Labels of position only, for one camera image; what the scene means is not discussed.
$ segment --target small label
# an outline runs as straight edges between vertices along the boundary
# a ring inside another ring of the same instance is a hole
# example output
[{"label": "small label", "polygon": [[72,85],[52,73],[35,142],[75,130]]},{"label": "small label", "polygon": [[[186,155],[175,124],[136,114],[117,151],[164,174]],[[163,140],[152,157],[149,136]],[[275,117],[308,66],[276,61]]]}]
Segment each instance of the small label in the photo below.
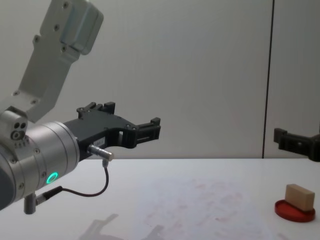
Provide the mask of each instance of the small label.
[{"label": "small label", "polygon": [[100,138],[99,140],[93,142],[93,145],[96,147],[101,147],[104,144],[106,144],[106,137]]}]

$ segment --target green led ring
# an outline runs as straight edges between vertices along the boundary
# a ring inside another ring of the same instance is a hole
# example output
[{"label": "green led ring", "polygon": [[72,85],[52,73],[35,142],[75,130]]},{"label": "green led ring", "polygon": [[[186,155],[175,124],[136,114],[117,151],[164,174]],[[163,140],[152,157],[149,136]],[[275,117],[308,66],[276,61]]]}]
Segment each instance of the green led ring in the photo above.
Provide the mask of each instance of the green led ring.
[{"label": "green led ring", "polygon": [[57,172],[53,172],[50,174],[50,176],[48,177],[48,179],[46,180],[46,184],[51,184],[52,182],[54,182],[57,178],[58,178],[59,174]]}]

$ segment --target tabletop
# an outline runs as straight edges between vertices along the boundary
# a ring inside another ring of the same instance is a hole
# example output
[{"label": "tabletop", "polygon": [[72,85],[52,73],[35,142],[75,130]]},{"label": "tabletop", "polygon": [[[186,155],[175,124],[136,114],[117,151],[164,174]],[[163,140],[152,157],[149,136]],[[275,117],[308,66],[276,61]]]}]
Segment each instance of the tabletop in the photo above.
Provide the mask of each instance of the tabletop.
[{"label": "tabletop", "polygon": [[[98,197],[62,192],[39,205],[33,215],[24,214],[23,200],[3,209],[0,238],[131,240],[142,183],[163,178],[214,178],[234,181],[245,189],[275,240],[320,240],[319,218],[296,223],[274,211],[275,202],[284,199],[287,184],[315,192],[314,208],[320,211],[320,163],[308,159],[115,159],[108,170],[109,187]],[[101,160],[87,159],[37,194],[56,186],[95,193],[104,183]]]}]

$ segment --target gray wall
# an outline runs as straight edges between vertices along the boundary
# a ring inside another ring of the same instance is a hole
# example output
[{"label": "gray wall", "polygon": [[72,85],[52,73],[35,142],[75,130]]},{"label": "gray wall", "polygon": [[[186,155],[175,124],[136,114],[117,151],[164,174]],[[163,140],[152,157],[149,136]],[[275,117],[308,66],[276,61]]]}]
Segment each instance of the gray wall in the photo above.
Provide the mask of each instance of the gray wall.
[{"label": "gray wall", "polygon": [[[40,123],[113,101],[134,123],[162,119],[159,141],[113,149],[118,158],[261,157],[271,0],[92,2],[105,16],[95,46]],[[0,100],[18,87],[49,3],[1,1]]]},{"label": "gray wall", "polygon": [[273,143],[273,129],[319,133],[320,1],[276,0],[270,66],[265,156],[294,157]]}]

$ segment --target red round base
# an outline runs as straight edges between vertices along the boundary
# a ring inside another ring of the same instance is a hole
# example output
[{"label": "red round base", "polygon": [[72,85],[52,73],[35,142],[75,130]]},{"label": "red round base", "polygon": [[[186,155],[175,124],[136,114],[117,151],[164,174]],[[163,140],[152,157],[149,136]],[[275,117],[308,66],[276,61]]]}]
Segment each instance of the red round base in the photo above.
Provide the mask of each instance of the red round base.
[{"label": "red round base", "polygon": [[316,211],[314,209],[312,211],[304,212],[290,205],[285,200],[277,201],[274,210],[278,216],[292,222],[308,223],[313,221],[316,217]]}]

